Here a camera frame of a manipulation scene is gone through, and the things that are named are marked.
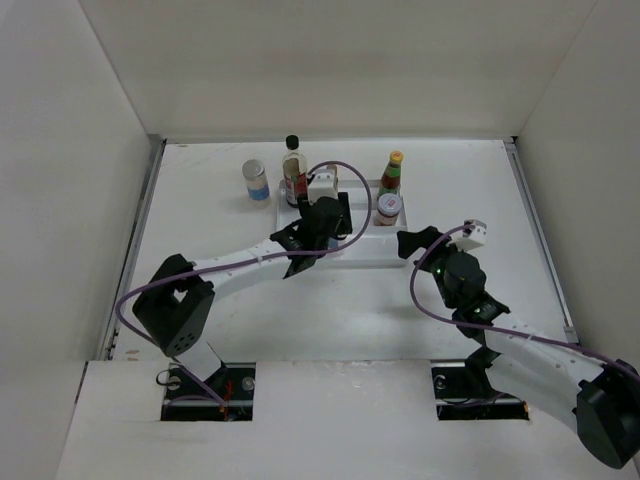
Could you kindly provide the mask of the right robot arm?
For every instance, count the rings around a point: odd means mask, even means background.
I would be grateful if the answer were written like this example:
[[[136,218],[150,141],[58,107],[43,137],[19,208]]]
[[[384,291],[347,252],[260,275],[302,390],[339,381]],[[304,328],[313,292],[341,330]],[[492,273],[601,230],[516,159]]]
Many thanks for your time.
[[[602,464],[623,468],[639,452],[639,373],[629,363],[543,336],[486,290],[486,274],[471,250],[484,245],[486,226],[468,220],[447,232],[429,226],[397,234],[398,255],[417,250],[409,280],[430,274],[449,317],[420,310],[478,343],[467,358],[464,384],[523,400],[567,426]]]

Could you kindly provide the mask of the white lid sauce jar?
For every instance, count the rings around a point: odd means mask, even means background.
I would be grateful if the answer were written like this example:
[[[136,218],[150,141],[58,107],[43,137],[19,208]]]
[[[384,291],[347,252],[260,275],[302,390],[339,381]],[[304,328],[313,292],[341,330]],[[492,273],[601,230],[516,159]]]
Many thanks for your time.
[[[403,202],[395,193],[384,193],[377,201],[374,224],[376,226],[394,226],[402,211]]]

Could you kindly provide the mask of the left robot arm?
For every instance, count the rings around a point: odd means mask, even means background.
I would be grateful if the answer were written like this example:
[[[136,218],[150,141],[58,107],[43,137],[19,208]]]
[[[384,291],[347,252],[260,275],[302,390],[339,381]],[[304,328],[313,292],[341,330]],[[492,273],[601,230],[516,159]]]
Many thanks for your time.
[[[259,283],[288,279],[314,266],[330,240],[353,232],[349,196],[304,200],[301,217],[246,250],[194,265],[183,255],[168,257],[138,294],[132,312],[162,353],[186,367],[190,386],[206,399],[224,387],[225,364],[201,338],[213,303]]]

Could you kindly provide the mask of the yellow cap chili sauce bottle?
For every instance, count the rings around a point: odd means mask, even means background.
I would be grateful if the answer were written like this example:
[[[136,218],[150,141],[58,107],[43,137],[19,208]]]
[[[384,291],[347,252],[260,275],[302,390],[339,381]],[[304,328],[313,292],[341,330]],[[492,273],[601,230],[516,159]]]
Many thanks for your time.
[[[398,194],[401,185],[401,166],[404,155],[401,151],[392,151],[380,179],[377,197],[384,194]]]

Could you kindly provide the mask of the silver lid spice jar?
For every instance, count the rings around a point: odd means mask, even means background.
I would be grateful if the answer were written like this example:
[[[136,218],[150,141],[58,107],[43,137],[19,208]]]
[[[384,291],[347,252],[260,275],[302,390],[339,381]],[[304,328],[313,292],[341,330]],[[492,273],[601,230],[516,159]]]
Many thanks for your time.
[[[265,202],[270,198],[270,189],[264,164],[258,159],[249,159],[242,165],[242,175],[249,199]]]

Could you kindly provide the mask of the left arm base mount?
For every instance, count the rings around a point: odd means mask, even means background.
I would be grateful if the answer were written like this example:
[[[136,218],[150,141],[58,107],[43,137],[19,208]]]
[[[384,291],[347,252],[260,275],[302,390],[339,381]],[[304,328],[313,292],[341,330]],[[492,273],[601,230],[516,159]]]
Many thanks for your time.
[[[227,364],[203,388],[177,364],[156,375],[163,389],[164,422],[249,422],[253,419],[256,364]]]

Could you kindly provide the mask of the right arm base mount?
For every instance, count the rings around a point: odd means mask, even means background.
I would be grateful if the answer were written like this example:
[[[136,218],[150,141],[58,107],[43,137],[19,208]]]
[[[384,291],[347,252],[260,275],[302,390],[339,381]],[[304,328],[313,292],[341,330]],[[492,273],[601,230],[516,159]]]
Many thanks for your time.
[[[486,370],[498,354],[480,347],[465,360],[431,363],[436,415],[440,421],[529,420],[527,404],[495,390]]]

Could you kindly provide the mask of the black cap soy sauce bottle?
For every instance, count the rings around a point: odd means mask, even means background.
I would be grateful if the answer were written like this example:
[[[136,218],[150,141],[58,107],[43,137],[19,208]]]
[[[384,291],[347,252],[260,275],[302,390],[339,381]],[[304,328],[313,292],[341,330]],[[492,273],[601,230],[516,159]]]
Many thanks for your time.
[[[296,135],[285,138],[287,153],[282,159],[282,171],[287,203],[298,207],[298,197],[307,193],[307,159],[300,151],[300,141]]]

